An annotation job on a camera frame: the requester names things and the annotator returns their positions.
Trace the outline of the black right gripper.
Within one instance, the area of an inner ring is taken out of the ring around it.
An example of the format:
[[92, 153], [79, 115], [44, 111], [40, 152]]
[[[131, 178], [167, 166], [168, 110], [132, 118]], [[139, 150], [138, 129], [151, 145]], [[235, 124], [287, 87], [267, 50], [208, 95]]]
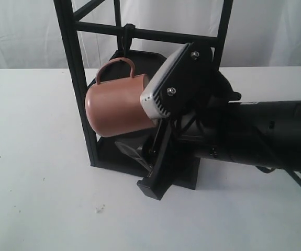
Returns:
[[160, 91], [160, 100], [170, 115], [159, 121], [152, 149], [156, 150], [154, 167], [144, 143], [116, 141], [115, 146], [143, 166], [149, 174], [137, 182], [144, 195], [161, 200], [169, 187], [195, 162], [191, 147], [183, 135], [197, 127], [202, 134], [203, 113], [208, 108], [224, 107], [238, 101], [228, 80], [213, 65], [211, 47], [190, 42]]

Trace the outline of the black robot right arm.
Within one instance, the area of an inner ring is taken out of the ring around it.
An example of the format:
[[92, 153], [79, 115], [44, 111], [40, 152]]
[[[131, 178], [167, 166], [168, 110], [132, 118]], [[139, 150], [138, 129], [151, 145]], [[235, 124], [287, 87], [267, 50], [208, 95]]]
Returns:
[[286, 171], [301, 187], [301, 101], [242, 102], [214, 67], [211, 48], [187, 43], [162, 64], [140, 98], [155, 136], [116, 146], [148, 171], [138, 181], [160, 200], [196, 158]]

